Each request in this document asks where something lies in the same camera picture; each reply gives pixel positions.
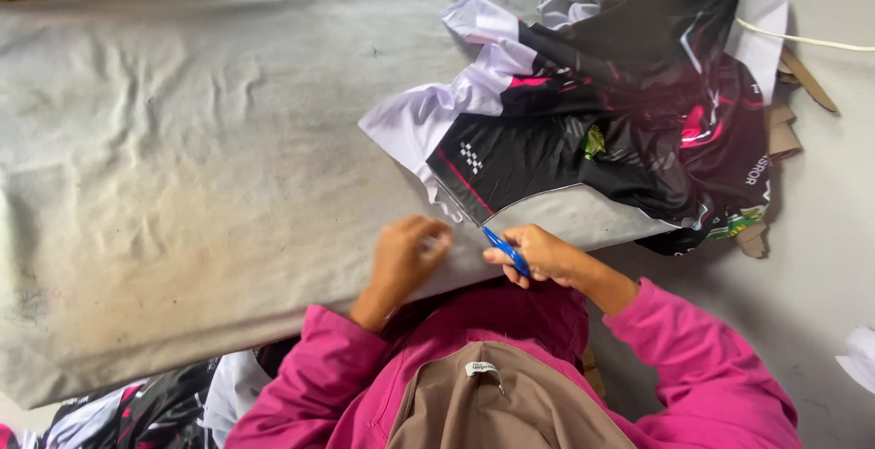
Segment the pink sleeve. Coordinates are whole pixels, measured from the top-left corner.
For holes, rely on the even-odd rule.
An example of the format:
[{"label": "pink sleeve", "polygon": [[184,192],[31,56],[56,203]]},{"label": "pink sleeve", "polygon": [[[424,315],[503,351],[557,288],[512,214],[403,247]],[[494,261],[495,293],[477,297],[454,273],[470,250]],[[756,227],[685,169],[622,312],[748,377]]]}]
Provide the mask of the pink sleeve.
[{"label": "pink sleeve", "polygon": [[301,342],[237,422],[225,448],[325,447],[345,408],[379,373],[387,348],[346,318],[308,307]]},{"label": "pink sleeve", "polygon": [[641,279],[641,291],[605,324],[656,368],[666,410],[637,426],[678,446],[802,448],[796,410],[757,354],[722,321]]}]

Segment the blue scissors handle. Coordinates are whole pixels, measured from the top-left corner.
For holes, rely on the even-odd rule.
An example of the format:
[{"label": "blue scissors handle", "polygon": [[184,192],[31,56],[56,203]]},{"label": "blue scissors handle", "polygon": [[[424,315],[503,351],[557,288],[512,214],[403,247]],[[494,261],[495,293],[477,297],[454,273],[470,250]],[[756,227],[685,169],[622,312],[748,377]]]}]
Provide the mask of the blue scissors handle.
[{"label": "blue scissors handle", "polygon": [[493,231],[489,230],[487,227],[483,227],[483,233],[487,234],[487,239],[489,239],[489,243],[492,244],[492,247],[509,255],[510,259],[514,260],[514,268],[516,268],[521,276],[531,278],[529,265],[527,265],[526,260],[522,258],[522,254],[516,252],[516,249],[514,249],[509,243],[499,239],[498,235],[495,235]]}]

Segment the person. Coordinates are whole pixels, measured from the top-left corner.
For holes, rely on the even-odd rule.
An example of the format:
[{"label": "person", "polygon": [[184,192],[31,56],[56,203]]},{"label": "person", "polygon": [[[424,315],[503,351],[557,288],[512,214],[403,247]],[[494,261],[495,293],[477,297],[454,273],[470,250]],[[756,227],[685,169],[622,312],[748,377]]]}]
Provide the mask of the person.
[{"label": "person", "polygon": [[[403,304],[443,261],[451,229],[422,216],[384,228],[370,285],[347,316],[307,309],[300,343],[226,448],[802,447],[793,403],[726,324],[535,225],[502,238],[533,279],[487,249],[511,284],[451,292],[410,322],[404,312],[427,300]],[[576,368],[586,298],[656,369],[665,410],[632,423]],[[401,334],[381,336],[400,316]]]}]

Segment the pink and black jersey print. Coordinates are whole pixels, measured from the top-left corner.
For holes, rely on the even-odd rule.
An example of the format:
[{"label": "pink and black jersey print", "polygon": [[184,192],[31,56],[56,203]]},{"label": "pink and black jersey print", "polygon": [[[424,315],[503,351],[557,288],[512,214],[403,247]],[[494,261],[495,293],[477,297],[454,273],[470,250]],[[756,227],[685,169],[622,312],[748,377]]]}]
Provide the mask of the pink and black jersey print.
[{"label": "pink and black jersey print", "polygon": [[475,223],[574,185],[680,227],[642,245],[686,253],[762,218],[760,88],[724,53],[738,0],[625,0],[558,30],[518,22],[531,63],[500,114],[453,119],[428,167]]}]

